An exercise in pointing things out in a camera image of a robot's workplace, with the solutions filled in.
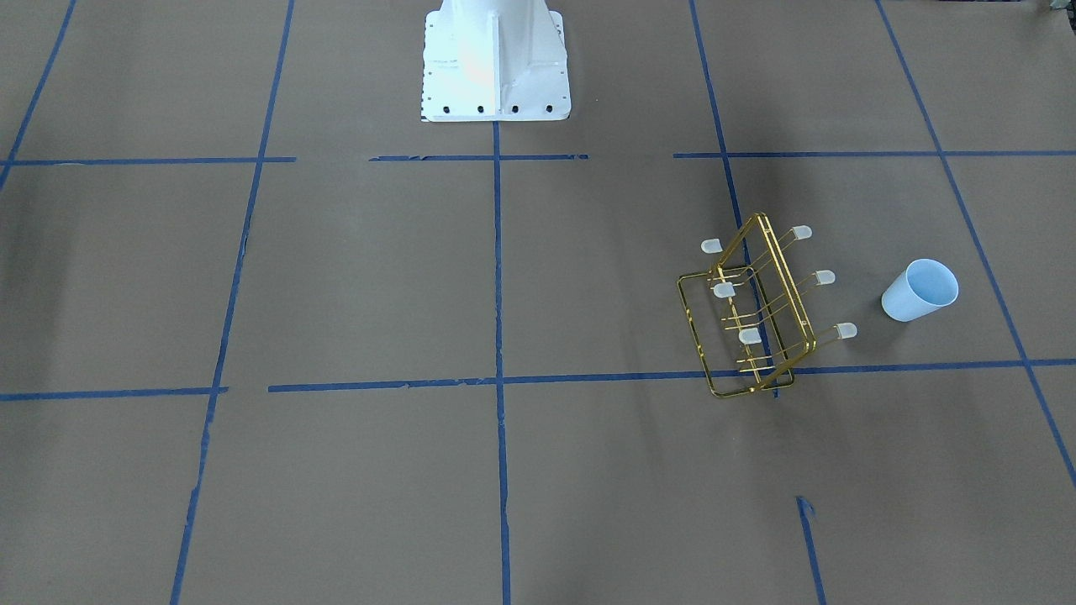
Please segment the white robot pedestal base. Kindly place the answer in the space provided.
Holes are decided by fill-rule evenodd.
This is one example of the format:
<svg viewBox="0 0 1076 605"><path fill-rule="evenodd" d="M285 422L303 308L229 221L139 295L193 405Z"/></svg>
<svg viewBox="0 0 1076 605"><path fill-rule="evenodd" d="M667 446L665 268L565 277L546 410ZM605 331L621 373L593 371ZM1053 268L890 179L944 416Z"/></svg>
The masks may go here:
<svg viewBox="0 0 1076 605"><path fill-rule="evenodd" d="M565 33L546 1L443 1L425 15L420 119L568 119Z"/></svg>

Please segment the light blue plastic cup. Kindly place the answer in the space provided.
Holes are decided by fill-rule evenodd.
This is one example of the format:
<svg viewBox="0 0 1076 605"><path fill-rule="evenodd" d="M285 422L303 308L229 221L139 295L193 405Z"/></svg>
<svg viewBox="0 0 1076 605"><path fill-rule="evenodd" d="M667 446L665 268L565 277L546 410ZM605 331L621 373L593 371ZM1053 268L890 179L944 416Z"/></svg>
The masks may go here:
<svg viewBox="0 0 1076 605"><path fill-rule="evenodd" d="M880 302L889 318L910 322L955 302L960 287L950 269L933 258L918 258L884 290Z"/></svg>

